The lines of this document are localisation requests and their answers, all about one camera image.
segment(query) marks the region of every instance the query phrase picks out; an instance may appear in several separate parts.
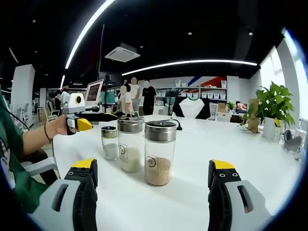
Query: glass jar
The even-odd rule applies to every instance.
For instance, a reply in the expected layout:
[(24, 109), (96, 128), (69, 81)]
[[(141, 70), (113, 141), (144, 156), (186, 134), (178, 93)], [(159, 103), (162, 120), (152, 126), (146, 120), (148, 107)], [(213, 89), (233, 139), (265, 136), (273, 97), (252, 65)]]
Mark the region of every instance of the glass jar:
[(176, 127), (167, 121), (145, 124), (144, 179), (149, 184), (160, 186), (171, 180)]
[(118, 119), (120, 165), (125, 172), (138, 172), (142, 167), (144, 153), (143, 122), (144, 120), (141, 117)]
[(101, 130), (104, 158), (106, 160), (117, 160), (119, 148), (116, 127), (103, 127)]

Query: table surface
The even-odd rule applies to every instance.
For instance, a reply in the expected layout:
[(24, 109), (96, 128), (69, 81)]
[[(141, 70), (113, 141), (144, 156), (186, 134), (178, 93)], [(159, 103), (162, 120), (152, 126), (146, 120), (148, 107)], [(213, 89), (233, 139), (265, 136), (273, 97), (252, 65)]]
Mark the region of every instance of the table surface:
[[(145, 116), (145, 122), (168, 119)], [(245, 132), (237, 124), (177, 118), (172, 180), (161, 187), (144, 182), (144, 170), (125, 173), (119, 160), (103, 158), (100, 128), (116, 126), (101, 122), (90, 131), (54, 138), (54, 155), (61, 178), (78, 160), (95, 158), (98, 163), (98, 230), (108, 231), (206, 231), (209, 224), (207, 197), (208, 163), (228, 161), (242, 180), (250, 181), (265, 197), (266, 208), (276, 214), (292, 193), (301, 165), (281, 144), (261, 134)]]

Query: ceiling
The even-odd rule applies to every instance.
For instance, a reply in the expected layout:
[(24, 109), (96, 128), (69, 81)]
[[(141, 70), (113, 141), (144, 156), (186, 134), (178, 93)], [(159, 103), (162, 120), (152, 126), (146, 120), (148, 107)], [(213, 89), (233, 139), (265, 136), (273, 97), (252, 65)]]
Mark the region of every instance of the ceiling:
[[(10, 1), (0, 7), (0, 75), (11, 86), (14, 68), (32, 64), (34, 88), (83, 87), (97, 78), (102, 27), (102, 57), (121, 42), (141, 55), (127, 63), (103, 58), (101, 71), (128, 71), (185, 60), (229, 59), (260, 64), (282, 39), (284, 7), (266, 0), (115, 0), (90, 28), (68, 70), (65, 65), (81, 30), (104, 0)], [(9, 52), (11, 47), (18, 64)], [(125, 76), (153, 79), (235, 75), (250, 78), (258, 66), (184, 64)]]

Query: computer monitor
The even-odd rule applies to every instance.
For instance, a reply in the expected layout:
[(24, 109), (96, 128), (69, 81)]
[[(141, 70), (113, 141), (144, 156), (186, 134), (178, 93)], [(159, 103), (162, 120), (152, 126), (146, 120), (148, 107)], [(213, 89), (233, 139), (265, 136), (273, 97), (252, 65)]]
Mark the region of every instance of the computer monitor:
[(103, 79), (89, 83), (86, 92), (86, 107), (97, 106), (103, 86)]

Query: silver jar lid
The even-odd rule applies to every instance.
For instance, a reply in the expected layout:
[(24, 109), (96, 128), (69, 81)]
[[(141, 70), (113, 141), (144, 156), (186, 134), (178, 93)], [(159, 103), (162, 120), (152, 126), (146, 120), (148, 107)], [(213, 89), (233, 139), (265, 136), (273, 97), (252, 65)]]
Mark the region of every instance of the silver jar lid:
[(112, 139), (117, 137), (116, 127), (103, 127), (101, 133), (103, 138)]
[(122, 117), (117, 120), (117, 129), (128, 133), (142, 132), (143, 122), (142, 117)]
[(156, 142), (175, 141), (177, 125), (167, 121), (154, 121), (145, 123), (145, 137)]

